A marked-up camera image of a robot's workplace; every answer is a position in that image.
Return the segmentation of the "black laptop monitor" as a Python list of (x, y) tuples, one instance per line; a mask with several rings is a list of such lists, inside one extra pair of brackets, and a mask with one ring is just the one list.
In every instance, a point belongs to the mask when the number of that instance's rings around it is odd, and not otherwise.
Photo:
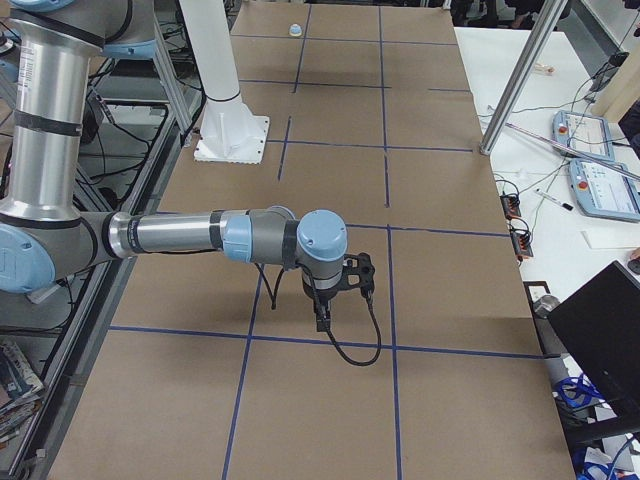
[(623, 265), (606, 266), (548, 319), (606, 399), (639, 407), (639, 281)]

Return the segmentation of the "teach pendant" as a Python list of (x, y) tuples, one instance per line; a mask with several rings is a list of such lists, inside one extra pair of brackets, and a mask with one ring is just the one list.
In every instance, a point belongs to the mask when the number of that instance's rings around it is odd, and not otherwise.
[(553, 118), (553, 139), (603, 160), (615, 160), (613, 137), (603, 117), (560, 110)]
[(569, 176), (586, 216), (639, 222), (639, 188), (631, 178), (583, 158), (570, 162)]

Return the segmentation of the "lower teach pendant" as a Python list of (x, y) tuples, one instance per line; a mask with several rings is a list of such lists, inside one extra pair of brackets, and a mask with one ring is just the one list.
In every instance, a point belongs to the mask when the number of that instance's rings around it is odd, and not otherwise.
[(586, 216), (639, 222), (639, 188), (631, 178), (583, 158), (570, 162), (569, 176)]

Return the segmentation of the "long metal grabber stick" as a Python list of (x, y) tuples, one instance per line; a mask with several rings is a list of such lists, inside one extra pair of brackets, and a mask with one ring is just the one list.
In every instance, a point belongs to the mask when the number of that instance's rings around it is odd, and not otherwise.
[(557, 142), (555, 140), (548, 139), (548, 138), (543, 137), (543, 136), (541, 136), (541, 135), (539, 135), (537, 133), (530, 132), (530, 131), (528, 131), (528, 130), (522, 128), (522, 127), (519, 127), (517, 125), (514, 125), (512, 123), (507, 122), (505, 124), (505, 126), (510, 128), (510, 129), (512, 129), (512, 130), (514, 130), (514, 131), (516, 131), (516, 132), (519, 132), (519, 133), (524, 134), (524, 135), (526, 135), (526, 136), (528, 136), (530, 138), (533, 138), (534, 140), (537, 140), (537, 141), (543, 142), (545, 144), (548, 144), (548, 145), (552, 146), (553, 148), (555, 148), (556, 150), (560, 150), (561, 152), (564, 152), (564, 153), (567, 153), (567, 154), (571, 154), (571, 155), (573, 155), (575, 157), (578, 157), (578, 158), (582, 158), (584, 161), (589, 161), (589, 162), (595, 163), (597, 165), (602, 166), (603, 168), (606, 168), (606, 169), (609, 169), (611, 171), (614, 171), (614, 172), (616, 172), (616, 173), (618, 173), (618, 174), (620, 174), (620, 175), (622, 175), (624, 177), (627, 177), (627, 178), (629, 178), (631, 180), (634, 180), (636, 182), (640, 181), (640, 176), (639, 175), (634, 174), (634, 173), (632, 173), (632, 172), (630, 172), (628, 170), (624, 170), (622, 167), (617, 167), (617, 166), (614, 165), (613, 162), (603, 161), (603, 160), (595, 157), (594, 155), (580, 152), (580, 151), (575, 150), (575, 149), (573, 149), (573, 148), (571, 148), (569, 146), (566, 146), (563, 143)]

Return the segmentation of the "upper teach pendant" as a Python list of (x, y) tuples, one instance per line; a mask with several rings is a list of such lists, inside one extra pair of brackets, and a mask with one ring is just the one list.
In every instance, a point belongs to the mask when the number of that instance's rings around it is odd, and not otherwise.
[(553, 118), (553, 139), (603, 160), (615, 160), (613, 137), (603, 117), (560, 110)]

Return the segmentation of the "aluminium frame post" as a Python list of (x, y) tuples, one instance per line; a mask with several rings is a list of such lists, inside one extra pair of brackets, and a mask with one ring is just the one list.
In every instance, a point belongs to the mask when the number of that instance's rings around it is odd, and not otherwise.
[(480, 153), (489, 156), (506, 126), (517, 100), (533, 70), (551, 33), (567, 5), (565, 0), (545, 1), (539, 18), (532, 28), (516, 65), (507, 81), (505, 89), (492, 114), (489, 125), (479, 145)]

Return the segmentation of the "black marker pen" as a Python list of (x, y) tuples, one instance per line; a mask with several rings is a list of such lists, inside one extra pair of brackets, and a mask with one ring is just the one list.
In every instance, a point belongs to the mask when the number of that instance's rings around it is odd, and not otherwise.
[(545, 200), (547, 200), (547, 201), (549, 201), (549, 202), (551, 202), (551, 203), (553, 203), (555, 205), (558, 205), (559, 207), (561, 207), (561, 208), (563, 208), (563, 209), (565, 209), (567, 211), (573, 211), (574, 210), (574, 206), (573, 205), (571, 205), (571, 204), (569, 204), (567, 202), (563, 202), (563, 201), (553, 197), (552, 195), (548, 194), (545, 191), (542, 191), (540, 189), (536, 189), (535, 193), (538, 194), (543, 199), (545, 199)]

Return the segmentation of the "stack of books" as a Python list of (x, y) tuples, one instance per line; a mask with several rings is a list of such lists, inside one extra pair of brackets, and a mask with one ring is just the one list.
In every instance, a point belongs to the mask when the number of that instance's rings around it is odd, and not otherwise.
[(44, 384), (19, 345), (1, 339), (1, 447), (20, 433), (20, 426), (41, 405)]

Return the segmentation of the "blue white call bell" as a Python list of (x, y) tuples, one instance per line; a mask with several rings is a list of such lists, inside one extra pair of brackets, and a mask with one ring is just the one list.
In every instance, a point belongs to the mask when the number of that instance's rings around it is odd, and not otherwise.
[(301, 37), (303, 34), (302, 27), (299, 24), (291, 24), (289, 27), (289, 35), (291, 37), (297, 38)]

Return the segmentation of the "orange black connector block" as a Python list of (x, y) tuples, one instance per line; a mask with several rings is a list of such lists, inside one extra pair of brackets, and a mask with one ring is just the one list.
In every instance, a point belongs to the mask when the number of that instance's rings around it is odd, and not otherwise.
[(507, 220), (519, 219), (521, 217), (520, 199), (515, 194), (505, 194), (500, 196), (500, 202)]

